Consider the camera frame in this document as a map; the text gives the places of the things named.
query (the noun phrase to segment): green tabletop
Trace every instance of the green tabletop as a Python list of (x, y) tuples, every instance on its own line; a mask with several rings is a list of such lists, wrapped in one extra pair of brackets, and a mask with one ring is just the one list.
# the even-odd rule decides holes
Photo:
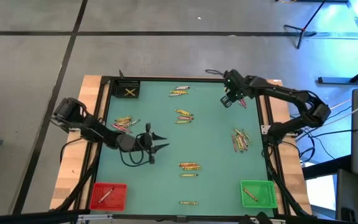
[[(191, 86), (190, 94), (168, 96), (183, 85)], [(219, 100), (222, 96), (222, 83), (142, 81), (138, 99), (111, 97), (108, 128), (113, 129), (114, 119), (131, 115), (141, 120), (130, 127), (133, 136), (143, 133), (145, 124), (151, 123), (155, 134), (168, 139), (154, 144), (170, 143), (156, 153), (155, 164), (140, 167), (125, 166), (118, 150), (103, 146), (96, 181), (124, 183), (128, 188), (125, 210), (113, 213), (238, 216), (262, 211), (273, 216), (270, 208), (244, 208), (241, 202), (241, 180), (267, 180), (256, 102), (248, 98), (247, 109), (238, 103), (225, 108)], [(175, 109), (193, 113), (194, 121), (175, 124), (180, 116)], [(234, 152), (233, 128), (244, 129), (250, 136), (252, 144), (247, 152)], [(139, 160), (140, 152), (132, 154)], [(131, 164), (128, 153), (123, 156)], [(183, 171), (180, 162), (197, 162), (202, 170)], [(179, 177), (184, 173), (199, 176)], [(199, 204), (180, 205), (179, 201)]]

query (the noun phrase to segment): concrete floor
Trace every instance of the concrete floor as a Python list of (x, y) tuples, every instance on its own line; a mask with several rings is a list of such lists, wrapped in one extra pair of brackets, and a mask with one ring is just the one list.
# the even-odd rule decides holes
[[(80, 0), (0, 0), (0, 30), (71, 31)], [(272, 0), (89, 0), (80, 30), (282, 32), (303, 26), (317, 2)], [(345, 4), (327, 4), (310, 24), (320, 32), (358, 32)], [(69, 37), (0, 36), (0, 215), (6, 214), (55, 83)], [(283, 80), (309, 89), (333, 106), (351, 97), (351, 86), (319, 86), (320, 76), (358, 73), (358, 40), (306, 39), (300, 50), (290, 37), (77, 37), (58, 102), (77, 97), (84, 75), (208, 76), (204, 69), (237, 69), (243, 75)], [(340, 111), (350, 104), (333, 111)], [(350, 118), (319, 132), (350, 128)], [(350, 153), (350, 134), (321, 140), (334, 156)], [(24, 212), (48, 209), (67, 135), (51, 126)], [(301, 150), (309, 147), (300, 141)], [(320, 146), (314, 161), (330, 157)]]

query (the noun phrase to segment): red basket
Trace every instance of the red basket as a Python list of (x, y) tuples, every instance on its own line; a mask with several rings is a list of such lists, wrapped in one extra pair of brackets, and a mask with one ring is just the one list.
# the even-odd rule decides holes
[[(111, 189), (113, 189), (111, 193), (99, 203), (99, 200)], [(89, 207), (92, 210), (122, 212), (125, 209), (126, 197), (126, 184), (95, 183), (93, 185), (91, 204)]]

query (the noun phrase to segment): green basket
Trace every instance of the green basket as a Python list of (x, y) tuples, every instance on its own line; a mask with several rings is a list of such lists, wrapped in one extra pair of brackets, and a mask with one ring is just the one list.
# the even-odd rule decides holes
[[(274, 183), (269, 180), (242, 180), (241, 200), (242, 206), (246, 208), (277, 208), (276, 193)], [(246, 188), (258, 201), (243, 191)]]

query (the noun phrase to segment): wooden table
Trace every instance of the wooden table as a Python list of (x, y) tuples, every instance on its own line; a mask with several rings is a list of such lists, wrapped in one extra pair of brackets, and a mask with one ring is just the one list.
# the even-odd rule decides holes
[[(100, 75), (85, 75), (83, 79), (78, 100), (80, 100), (86, 105), (90, 113), (94, 111), (96, 106), (96, 99), (98, 97), (101, 79), (102, 76)], [(282, 85), (281, 80), (269, 80), (269, 82), (275, 85)], [(105, 106), (107, 94), (108, 94), (108, 89), (105, 88), (103, 92), (101, 107), (98, 116), (102, 116), (104, 112), (104, 106)], [(267, 110), (265, 107), (265, 101), (263, 97), (260, 97), (260, 103), (262, 106), (262, 114), (263, 114), (264, 122), (265, 124), (267, 124), (268, 123)], [(278, 100), (276, 98), (270, 98), (270, 104), (272, 107), (274, 121), (285, 122), (290, 119), (287, 102)], [(70, 133), (68, 135), (67, 141), (72, 141), (74, 139), (77, 139), (79, 138), (79, 136), (80, 136), (79, 132)], [(295, 140), (293, 138), (286, 137), (284, 141), (295, 144)], [(68, 145), (65, 148), (65, 152), (58, 173), (55, 191), (52, 196), (50, 208), (58, 207), (64, 201), (64, 199), (70, 194), (70, 192), (73, 190), (75, 185), (78, 183), (78, 180), (80, 179), (81, 168), (85, 157), (85, 148), (86, 148), (85, 140), (80, 140), (78, 142)], [(288, 190), (295, 198), (295, 200), (302, 206), (302, 208), (306, 212), (311, 214), (311, 207), (306, 190), (306, 182), (305, 179), (303, 178), (300, 160), (298, 157), (298, 151), (293, 146), (285, 143), (279, 145), (278, 148), (280, 151), (285, 184)], [(93, 144), (90, 160), (93, 159), (95, 150), (96, 150), (96, 144)], [(275, 166), (274, 155), (272, 155), (272, 162), (273, 165)], [(86, 207), (86, 199), (88, 196), (87, 192), (89, 187), (90, 185), (88, 181), (88, 183), (84, 187), (81, 196), (80, 208)], [(277, 186), (276, 186), (276, 194), (277, 194), (276, 197), (278, 203), (278, 213), (283, 214), (284, 212), (283, 212), (282, 196)]]

